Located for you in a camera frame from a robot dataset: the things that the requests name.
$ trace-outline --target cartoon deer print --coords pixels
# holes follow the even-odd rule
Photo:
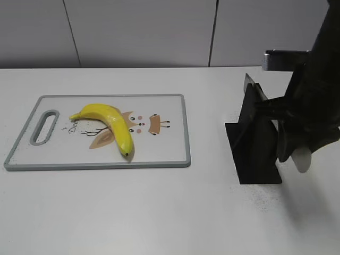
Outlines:
[[[127,128],[129,128],[129,131],[131,133],[136,132],[137,134],[140,134],[142,132],[142,127],[145,126],[145,123],[137,123],[136,118],[134,116],[132,116],[133,111],[131,112],[125,112],[122,113],[122,116],[127,124]],[[138,116],[137,117],[138,120],[142,120],[143,116]],[[162,125],[163,123],[170,123],[170,121],[160,121],[160,116],[157,114],[151,115],[149,117],[150,119],[150,128],[149,128],[149,133],[152,135],[157,135],[160,133],[160,128],[161,127],[165,127],[165,128],[169,128],[170,126],[164,126]],[[92,131],[85,131],[82,134],[86,134],[89,137],[94,137],[96,136],[96,138],[94,139],[94,141],[92,142],[92,144],[90,145],[90,149],[96,149],[96,148],[100,148],[102,146],[108,145],[112,142],[114,142],[115,138],[113,133],[111,132],[111,130],[108,127],[105,127],[103,129],[96,129],[95,132]]]

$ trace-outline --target white wall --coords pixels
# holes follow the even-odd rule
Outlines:
[[[66,0],[82,67],[208,66],[213,0]]]
[[[261,65],[266,49],[309,50],[326,0],[219,0],[211,66]]]
[[[62,0],[0,3],[0,68],[79,66]]]

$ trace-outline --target deer antler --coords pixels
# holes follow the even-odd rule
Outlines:
[[[99,134],[101,131],[103,131],[105,129],[108,129],[108,127],[105,127],[103,129],[96,129],[96,130],[98,130],[96,132],[85,131],[85,133],[81,133],[81,134],[86,134],[88,137],[94,137],[94,136],[96,136],[97,134]]]

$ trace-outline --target deer ear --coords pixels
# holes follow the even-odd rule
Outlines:
[[[96,136],[96,138],[90,145],[90,149],[100,148],[112,143],[114,140],[115,137],[113,136],[112,132],[110,130],[107,130]]]

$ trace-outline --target cutting board handle hole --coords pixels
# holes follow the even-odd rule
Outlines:
[[[46,143],[52,134],[58,117],[59,112],[57,110],[47,110],[44,112],[33,131],[30,143],[35,146]]]

